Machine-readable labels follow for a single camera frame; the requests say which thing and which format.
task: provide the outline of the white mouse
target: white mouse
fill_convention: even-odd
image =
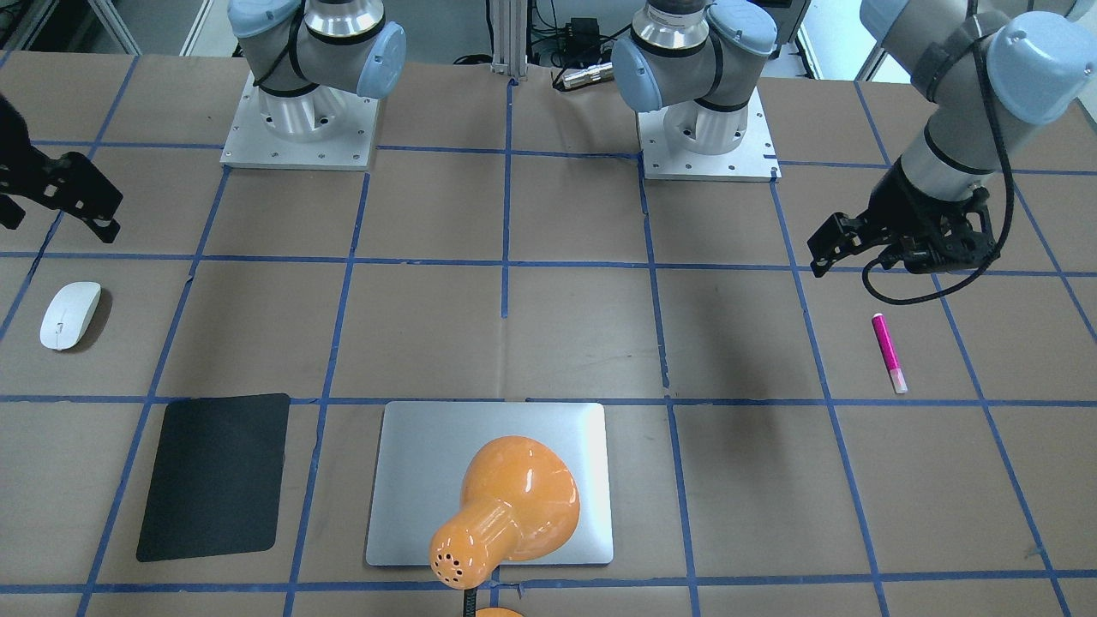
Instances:
[[[91,323],[102,290],[99,283],[88,281],[63,287],[42,318],[42,344],[58,351],[76,345]]]

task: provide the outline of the black mouse pad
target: black mouse pad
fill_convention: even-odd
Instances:
[[[274,546],[289,420],[285,394],[169,404],[137,561]]]

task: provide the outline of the marker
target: marker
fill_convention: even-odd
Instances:
[[[883,313],[872,316],[872,329],[877,330],[877,341],[880,344],[880,354],[884,357],[884,367],[892,378],[892,388],[895,394],[906,394],[906,379],[903,378],[903,367],[898,364],[898,356],[895,354],[895,346],[892,345],[891,334],[887,332],[887,321]]]

